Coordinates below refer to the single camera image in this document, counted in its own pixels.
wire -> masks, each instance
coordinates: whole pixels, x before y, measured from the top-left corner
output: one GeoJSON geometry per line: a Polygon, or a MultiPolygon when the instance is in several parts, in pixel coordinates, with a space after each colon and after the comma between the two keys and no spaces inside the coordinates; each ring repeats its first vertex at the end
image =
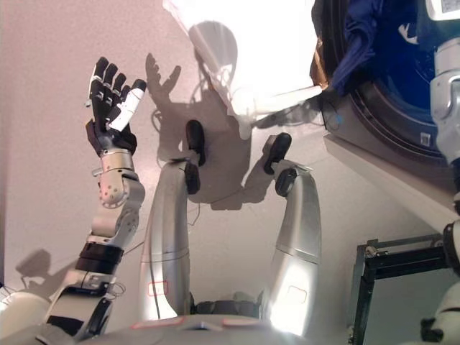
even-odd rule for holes
{"type": "Polygon", "coordinates": [[[195,220],[192,221],[191,223],[187,223],[187,225],[195,226],[196,221],[198,220],[198,218],[200,218],[200,212],[201,212],[201,203],[198,203],[198,214],[196,215],[195,220]]]}
{"type": "Polygon", "coordinates": [[[142,246],[144,244],[144,241],[136,244],[134,247],[132,247],[131,249],[128,249],[125,251],[124,253],[124,256],[128,255],[130,252],[132,252],[133,250],[136,250],[137,248],[139,248],[140,246],[142,246]]]}

black metal stand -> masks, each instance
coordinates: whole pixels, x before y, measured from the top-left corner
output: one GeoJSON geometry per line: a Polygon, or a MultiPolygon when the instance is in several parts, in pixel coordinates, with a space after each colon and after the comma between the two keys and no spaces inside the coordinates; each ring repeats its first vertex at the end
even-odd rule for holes
{"type": "MultiPolygon", "coordinates": [[[[359,269],[359,265],[362,264],[359,256],[360,253],[361,255],[364,253],[364,247],[366,246],[358,247],[358,257],[356,259],[355,269],[359,269]]],[[[364,342],[364,333],[367,327],[375,280],[428,272],[442,268],[449,268],[442,246],[394,254],[377,252],[372,257],[366,257],[364,259],[364,272],[359,281],[358,301],[353,322],[353,334],[349,338],[349,344],[362,345],[364,342]]]]}

washing machine door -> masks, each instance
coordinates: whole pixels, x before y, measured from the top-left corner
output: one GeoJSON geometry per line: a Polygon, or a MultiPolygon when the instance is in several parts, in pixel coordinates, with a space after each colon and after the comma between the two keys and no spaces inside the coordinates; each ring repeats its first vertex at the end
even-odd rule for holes
{"type": "MultiPolygon", "coordinates": [[[[347,0],[323,1],[323,58],[330,80],[346,53],[347,6],[347,0]]],[[[412,58],[401,59],[346,96],[331,88],[324,92],[326,128],[428,182],[454,190],[451,171],[436,147],[437,128],[430,115],[433,53],[416,48],[413,52],[412,58]]]]}

blue fabric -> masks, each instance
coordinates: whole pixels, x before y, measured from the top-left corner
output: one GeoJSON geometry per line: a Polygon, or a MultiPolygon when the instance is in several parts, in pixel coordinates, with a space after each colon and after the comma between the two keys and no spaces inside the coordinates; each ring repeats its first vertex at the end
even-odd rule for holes
{"type": "Polygon", "coordinates": [[[344,58],[333,74],[331,83],[341,95],[353,88],[351,74],[375,55],[372,46],[377,33],[377,19],[382,14],[383,2],[384,0],[350,0],[349,2],[344,28],[348,46],[344,58]]]}

robot forearm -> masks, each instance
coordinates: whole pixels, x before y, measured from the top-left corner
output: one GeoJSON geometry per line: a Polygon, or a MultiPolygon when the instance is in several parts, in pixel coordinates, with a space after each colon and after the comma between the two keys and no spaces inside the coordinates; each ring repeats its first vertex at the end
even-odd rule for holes
{"type": "Polygon", "coordinates": [[[137,229],[144,187],[134,172],[131,152],[110,149],[101,156],[99,200],[91,232],[75,269],[55,294],[46,322],[74,339],[100,334],[111,310],[104,296],[114,284],[116,266],[137,229]]]}

